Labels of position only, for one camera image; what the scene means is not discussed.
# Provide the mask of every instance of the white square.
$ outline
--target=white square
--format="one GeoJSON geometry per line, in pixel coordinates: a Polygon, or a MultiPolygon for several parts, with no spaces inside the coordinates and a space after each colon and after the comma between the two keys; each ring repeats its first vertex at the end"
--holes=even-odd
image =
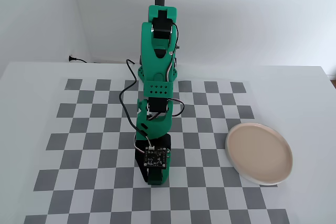
{"type": "Polygon", "coordinates": [[[191,81],[191,87],[194,93],[205,93],[204,81],[193,80],[191,81]]]}
{"type": "Polygon", "coordinates": [[[201,150],[198,149],[184,149],[185,165],[186,167],[202,167],[201,150]]]}
{"type": "Polygon", "coordinates": [[[89,133],[94,132],[104,132],[105,118],[90,118],[88,129],[86,130],[89,133]]]}
{"type": "Polygon", "coordinates": [[[250,100],[247,93],[235,93],[233,94],[236,105],[250,105],[250,100]]]}
{"type": "Polygon", "coordinates": [[[93,189],[92,190],[74,190],[70,213],[78,214],[81,212],[90,212],[92,198],[93,198],[93,189]]]}
{"type": "Polygon", "coordinates": [[[239,119],[239,113],[236,105],[223,105],[225,118],[239,119]]]}
{"type": "Polygon", "coordinates": [[[69,133],[65,149],[82,150],[84,146],[85,135],[86,133],[69,133]]]}
{"type": "Polygon", "coordinates": [[[249,209],[251,224],[271,224],[267,209],[249,209]]]}
{"type": "Polygon", "coordinates": [[[89,224],[110,224],[110,212],[91,212],[89,224]]]}
{"type": "Polygon", "coordinates": [[[134,167],[135,149],[119,149],[117,167],[134,167]]]}
{"type": "MultiPolygon", "coordinates": [[[[131,118],[131,121],[134,125],[137,124],[136,120],[137,120],[137,118],[131,118]]],[[[128,121],[127,118],[122,118],[121,119],[120,132],[134,132],[135,133],[135,129],[131,126],[131,124],[130,124],[130,122],[128,121]]]]}
{"type": "Polygon", "coordinates": [[[93,103],[108,104],[110,91],[95,91],[93,96],[93,103]]]}
{"type": "Polygon", "coordinates": [[[206,98],[208,100],[208,105],[222,105],[219,93],[207,93],[206,98]]]}
{"type": "Polygon", "coordinates": [[[190,210],[209,210],[208,195],[205,187],[189,187],[190,210]]]}
{"type": "Polygon", "coordinates": [[[231,224],[229,210],[210,210],[211,224],[231,224]]]}
{"type": "Polygon", "coordinates": [[[79,90],[64,90],[60,94],[60,103],[77,103],[79,90]]]}
{"type": "Polygon", "coordinates": [[[196,118],[182,118],[182,130],[184,133],[198,132],[196,118]]]}
{"type": "Polygon", "coordinates": [[[188,187],[186,167],[170,167],[169,173],[170,187],[188,187]]]}
{"type": "Polygon", "coordinates": [[[134,211],[132,212],[131,224],[147,224],[151,223],[150,211],[134,211]]]}
{"type": "Polygon", "coordinates": [[[83,150],[80,159],[80,169],[97,168],[99,163],[100,150],[83,150]]]}
{"type": "Polygon", "coordinates": [[[243,188],[225,187],[224,189],[229,210],[247,209],[243,188]]]}
{"type": "Polygon", "coordinates": [[[184,149],[182,132],[170,132],[169,135],[171,137],[172,149],[184,149]]]}
{"type": "Polygon", "coordinates": [[[78,170],[61,169],[58,171],[54,190],[74,190],[78,170]]]}
{"type": "Polygon", "coordinates": [[[151,188],[151,210],[170,210],[170,189],[169,187],[151,188]]]}
{"type": "Polygon", "coordinates": [[[201,149],[216,149],[216,141],[214,133],[199,133],[201,149]]]}
{"type": "Polygon", "coordinates": [[[119,147],[119,132],[104,132],[101,141],[102,150],[117,150],[119,147]]]}
{"type": "Polygon", "coordinates": [[[69,214],[47,215],[46,224],[67,224],[69,214]]]}
{"type": "Polygon", "coordinates": [[[133,188],[115,188],[113,190],[112,212],[132,211],[133,188]]]}
{"type": "Polygon", "coordinates": [[[210,110],[208,105],[195,105],[197,118],[210,118],[210,110]]]}
{"type": "Polygon", "coordinates": [[[223,94],[232,94],[232,87],[230,81],[219,80],[217,81],[218,90],[223,94]]]}
{"type": "Polygon", "coordinates": [[[122,115],[121,104],[107,104],[106,117],[107,118],[120,118],[122,115]]]}
{"type": "Polygon", "coordinates": [[[175,210],[170,215],[172,224],[191,224],[190,210],[175,210]]]}
{"type": "Polygon", "coordinates": [[[148,185],[143,180],[140,169],[138,167],[135,167],[134,168],[134,176],[133,176],[133,188],[147,188],[147,187],[151,187],[151,185],[148,185]]]}
{"type": "Polygon", "coordinates": [[[92,104],[77,103],[74,118],[89,118],[91,114],[92,104]]]}
{"type": "Polygon", "coordinates": [[[232,167],[232,164],[227,159],[224,149],[217,149],[217,154],[218,154],[218,159],[219,159],[219,165],[221,167],[232,167]]]}
{"type": "Polygon", "coordinates": [[[99,168],[97,170],[95,189],[113,189],[115,168],[99,168]]]}
{"type": "Polygon", "coordinates": [[[206,187],[224,187],[220,167],[203,167],[206,187]]]}
{"type": "Polygon", "coordinates": [[[214,133],[228,133],[225,118],[211,118],[214,133]]]}
{"type": "Polygon", "coordinates": [[[125,91],[122,99],[124,104],[137,104],[138,92],[137,91],[125,91]]]}
{"type": "Polygon", "coordinates": [[[180,100],[184,104],[194,105],[194,96],[191,92],[181,92],[179,93],[180,100]]]}

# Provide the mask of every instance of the electrical wire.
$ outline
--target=electrical wire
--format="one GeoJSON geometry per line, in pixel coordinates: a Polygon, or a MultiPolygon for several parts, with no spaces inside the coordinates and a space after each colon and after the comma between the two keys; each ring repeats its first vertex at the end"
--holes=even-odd
{"type": "Polygon", "coordinates": [[[120,101],[122,107],[123,107],[124,110],[125,110],[125,114],[126,114],[126,116],[127,116],[127,119],[128,119],[128,121],[129,121],[130,125],[131,125],[137,132],[139,132],[142,136],[146,137],[147,140],[148,140],[148,143],[149,143],[149,147],[152,147],[152,145],[151,145],[151,141],[150,141],[149,138],[145,135],[145,133],[143,133],[138,127],[136,127],[136,126],[133,124],[133,122],[132,122],[132,120],[131,120],[131,118],[130,118],[130,115],[129,115],[127,109],[126,109],[126,106],[125,106],[125,104],[123,103],[123,101],[122,101],[122,99],[121,99],[122,94],[123,94],[127,89],[129,89],[129,88],[132,87],[134,84],[136,84],[136,76],[135,76],[134,72],[132,71],[132,69],[131,69],[131,67],[130,67],[130,65],[129,65],[129,63],[128,63],[129,61],[130,61],[131,63],[133,63],[133,64],[135,64],[135,63],[134,63],[133,61],[129,60],[129,59],[126,60],[127,67],[129,68],[129,70],[131,71],[131,73],[132,73],[132,75],[133,75],[133,77],[134,77],[134,82],[133,82],[132,84],[130,84],[128,87],[124,88],[124,89],[120,92],[120,94],[119,94],[119,101],[120,101]]]}

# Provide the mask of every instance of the beige plate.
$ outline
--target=beige plate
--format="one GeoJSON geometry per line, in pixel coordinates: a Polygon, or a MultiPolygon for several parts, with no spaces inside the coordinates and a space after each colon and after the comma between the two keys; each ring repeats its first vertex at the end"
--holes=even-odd
{"type": "Polygon", "coordinates": [[[241,123],[227,135],[225,151],[233,167],[260,185],[275,185],[292,171],[293,156],[287,141],[258,123],[241,123]]]}

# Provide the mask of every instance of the checkerboard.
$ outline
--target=checkerboard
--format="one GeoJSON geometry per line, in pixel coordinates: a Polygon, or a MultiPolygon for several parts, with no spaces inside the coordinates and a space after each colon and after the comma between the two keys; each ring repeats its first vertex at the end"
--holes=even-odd
{"type": "MultiPolygon", "coordinates": [[[[185,109],[173,118],[170,176],[162,186],[146,184],[134,160],[135,131],[118,98],[132,82],[66,81],[24,224],[289,223],[278,187],[242,178],[225,154],[234,125],[259,121],[247,82],[174,82],[185,109]]],[[[141,82],[123,95],[134,124],[138,98],[141,82]]],[[[174,102],[174,114],[180,109],[174,102]]]]}

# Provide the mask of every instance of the gray square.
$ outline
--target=gray square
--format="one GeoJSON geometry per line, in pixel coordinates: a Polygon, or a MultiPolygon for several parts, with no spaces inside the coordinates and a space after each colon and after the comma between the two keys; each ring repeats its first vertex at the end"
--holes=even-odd
{"type": "Polygon", "coordinates": [[[69,214],[67,224],[88,224],[90,213],[69,214]]]}
{"type": "Polygon", "coordinates": [[[191,81],[179,81],[179,92],[193,92],[191,87],[191,81]]]}
{"type": "Polygon", "coordinates": [[[170,208],[171,210],[189,210],[189,193],[187,187],[170,188],[170,208]]]}
{"type": "Polygon", "coordinates": [[[151,224],[171,224],[170,211],[151,211],[151,224]]]}
{"type": "Polygon", "coordinates": [[[94,94],[92,90],[80,90],[77,103],[92,103],[94,94]]]}
{"type": "Polygon", "coordinates": [[[118,167],[115,169],[116,178],[114,179],[115,188],[131,188],[133,187],[133,167],[118,167]]]}
{"type": "Polygon", "coordinates": [[[75,103],[61,103],[58,108],[57,118],[72,118],[76,109],[75,103]]]}
{"type": "Polygon", "coordinates": [[[205,81],[204,87],[206,93],[219,93],[217,81],[205,81]]]}
{"type": "Polygon", "coordinates": [[[254,119],[251,106],[238,105],[237,106],[240,119],[254,119]]]}
{"type": "Polygon", "coordinates": [[[27,215],[23,224],[45,224],[47,215],[27,215]]]}
{"type": "Polygon", "coordinates": [[[192,224],[211,224],[211,217],[209,210],[191,210],[192,224]]]}
{"type": "Polygon", "coordinates": [[[54,133],[50,135],[46,150],[64,150],[68,133],[54,133]]]}
{"type": "Polygon", "coordinates": [[[221,167],[224,187],[241,187],[239,174],[233,167],[221,167]]]}
{"type": "Polygon", "coordinates": [[[227,124],[227,129],[230,131],[234,126],[241,123],[240,119],[225,119],[227,124]]]}
{"type": "Polygon", "coordinates": [[[181,114],[181,117],[183,117],[183,118],[195,118],[196,117],[195,106],[186,104],[184,106],[184,110],[181,114]]]}
{"type": "Polygon", "coordinates": [[[214,133],[217,149],[225,149],[227,133],[214,133]]]}
{"type": "Polygon", "coordinates": [[[75,190],[94,189],[97,169],[79,169],[75,184],[75,190]]]}
{"type": "Polygon", "coordinates": [[[199,133],[213,132],[211,118],[196,118],[199,133]]]}
{"type": "Polygon", "coordinates": [[[205,187],[203,167],[187,167],[188,187],[205,187]]]}
{"type": "Polygon", "coordinates": [[[202,149],[201,155],[204,167],[220,167],[216,149],[202,149]]]}
{"type": "Polygon", "coordinates": [[[134,149],[133,132],[120,132],[118,149],[134,149]]]}
{"type": "Polygon", "coordinates": [[[233,94],[219,94],[222,105],[236,105],[235,97],[233,94]]]}
{"type": "Polygon", "coordinates": [[[224,187],[207,187],[206,192],[210,210],[228,209],[224,187]]]}
{"type": "Polygon", "coordinates": [[[182,118],[172,118],[172,120],[170,132],[182,132],[182,118]]]}
{"type": "Polygon", "coordinates": [[[198,133],[183,133],[183,142],[185,149],[199,149],[198,133]]]}
{"type": "Polygon", "coordinates": [[[271,224],[289,224],[285,209],[267,209],[271,224]]]}
{"type": "Polygon", "coordinates": [[[93,104],[91,108],[91,118],[105,118],[107,112],[107,104],[93,104]]]}
{"type": "Polygon", "coordinates": [[[81,157],[81,150],[64,151],[60,169],[78,169],[81,157]]]}
{"type": "Polygon", "coordinates": [[[80,90],[82,79],[68,79],[65,90],[80,90]]]}
{"type": "Polygon", "coordinates": [[[109,104],[120,104],[119,100],[120,91],[110,91],[109,94],[109,104]]]}
{"type": "Polygon", "coordinates": [[[209,105],[211,118],[225,118],[222,105],[209,105]]]}
{"type": "Polygon", "coordinates": [[[84,150],[100,150],[103,133],[86,133],[84,140],[84,150]]]}
{"type": "Polygon", "coordinates": [[[106,118],[104,132],[120,132],[121,118],[106,118]]]}
{"type": "Polygon", "coordinates": [[[246,93],[246,89],[242,82],[230,82],[233,93],[246,93]]]}
{"type": "Polygon", "coordinates": [[[88,129],[89,118],[73,118],[70,133],[85,133],[88,129]]]}
{"type": "Polygon", "coordinates": [[[48,214],[68,214],[73,194],[73,190],[54,191],[52,193],[48,214]]]}
{"type": "Polygon", "coordinates": [[[133,188],[132,211],[151,210],[151,188],[133,188]]]}
{"type": "Polygon", "coordinates": [[[171,167],[185,167],[184,149],[172,149],[171,167]]]}
{"type": "Polygon", "coordinates": [[[40,170],[35,182],[34,191],[53,191],[58,170],[40,170]]]}
{"type": "MultiPolygon", "coordinates": [[[[128,114],[130,115],[131,118],[135,118],[138,116],[138,105],[137,104],[125,104],[125,107],[127,109],[128,114]]],[[[123,109],[122,110],[122,115],[123,118],[126,118],[126,112],[123,109]]]]}
{"type": "Polygon", "coordinates": [[[97,91],[108,91],[110,90],[111,80],[98,79],[96,82],[97,91]]]}
{"type": "Polygon", "coordinates": [[[111,212],[113,189],[98,189],[93,192],[91,212],[111,212]]]}
{"type": "Polygon", "coordinates": [[[260,187],[244,187],[247,209],[266,209],[260,187]]]}
{"type": "MultiPolygon", "coordinates": [[[[133,84],[134,80],[126,80],[125,81],[125,88],[127,88],[129,85],[133,84]]],[[[127,89],[128,91],[138,91],[139,90],[139,81],[137,81],[132,87],[127,89]]]]}
{"type": "Polygon", "coordinates": [[[251,224],[247,210],[229,210],[231,224],[251,224]]]}
{"type": "Polygon", "coordinates": [[[193,93],[195,105],[208,105],[206,93],[193,93]]]}
{"type": "Polygon", "coordinates": [[[117,165],[118,150],[101,150],[98,168],[114,168],[117,165]]]}
{"type": "Polygon", "coordinates": [[[110,223],[131,224],[131,218],[132,212],[112,212],[110,223]]]}

